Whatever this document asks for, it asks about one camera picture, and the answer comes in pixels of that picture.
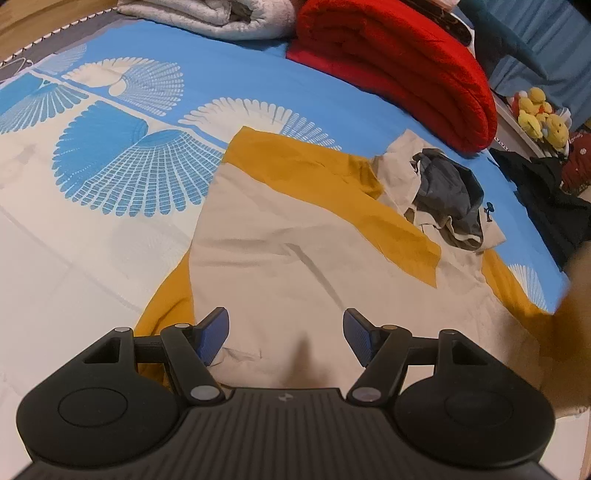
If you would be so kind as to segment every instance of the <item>folded red blanket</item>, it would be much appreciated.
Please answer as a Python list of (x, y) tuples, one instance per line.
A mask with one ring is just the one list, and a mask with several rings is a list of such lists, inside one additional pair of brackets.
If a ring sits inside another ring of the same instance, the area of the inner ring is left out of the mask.
[(454, 149), (496, 133), (488, 81), (469, 50), (400, 0), (308, 0), (287, 58), (377, 93)]

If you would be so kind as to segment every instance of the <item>white fan pattern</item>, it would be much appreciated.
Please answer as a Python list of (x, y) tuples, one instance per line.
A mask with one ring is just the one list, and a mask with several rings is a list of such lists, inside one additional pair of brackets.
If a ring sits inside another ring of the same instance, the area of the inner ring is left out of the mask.
[(125, 57), (85, 63), (63, 75), (87, 87), (109, 87), (109, 94), (157, 116), (180, 101), (184, 81), (177, 63)]
[(251, 127), (341, 150), (341, 147), (314, 122), (285, 107), (258, 100), (219, 98), (200, 106), (197, 110), (192, 110), (178, 122), (194, 125), (225, 143), (230, 143), (242, 127)]
[(513, 272), (513, 275), (521, 285), (521, 288), (523, 288), (530, 302), (542, 310), (548, 310), (542, 285), (535, 270), (526, 265), (519, 264), (509, 265), (509, 269)]
[(42, 61), (35, 69), (48, 75), (58, 75), (65, 72), (86, 53), (86, 44), (78, 45), (70, 50), (63, 51), (56, 55), (48, 57)]

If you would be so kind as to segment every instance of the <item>blue fan pattern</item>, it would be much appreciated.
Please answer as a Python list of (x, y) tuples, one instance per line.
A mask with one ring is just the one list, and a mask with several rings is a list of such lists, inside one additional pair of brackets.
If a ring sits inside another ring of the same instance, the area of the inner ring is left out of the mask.
[(0, 90), (0, 134), (33, 127), (88, 95), (26, 73)]
[(207, 195), (222, 152), (187, 132), (162, 130), (147, 135), (148, 124), (98, 101), (70, 123), (57, 143), (53, 169), (57, 184), (91, 209), (169, 213), (184, 210)]

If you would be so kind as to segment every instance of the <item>blue curtain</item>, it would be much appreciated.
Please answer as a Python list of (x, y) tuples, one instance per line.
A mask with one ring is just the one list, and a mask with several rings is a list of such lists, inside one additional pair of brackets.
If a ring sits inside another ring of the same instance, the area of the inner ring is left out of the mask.
[(591, 117), (591, 24), (568, 0), (485, 0), (490, 12), (518, 34), (544, 63), (546, 81), (512, 57), (490, 78), (499, 94), (541, 87), (550, 102), (568, 107), (573, 129)]

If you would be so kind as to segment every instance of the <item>screw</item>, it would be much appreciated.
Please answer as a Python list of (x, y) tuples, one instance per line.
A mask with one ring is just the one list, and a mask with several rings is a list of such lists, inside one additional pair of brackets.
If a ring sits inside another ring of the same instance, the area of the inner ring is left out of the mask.
[(382, 396), (380, 390), (374, 387), (359, 387), (353, 390), (353, 398), (365, 403), (379, 400)]
[(191, 389), (191, 396), (195, 400), (209, 401), (217, 398), (220, 391), (212, 385), (199, 385)]

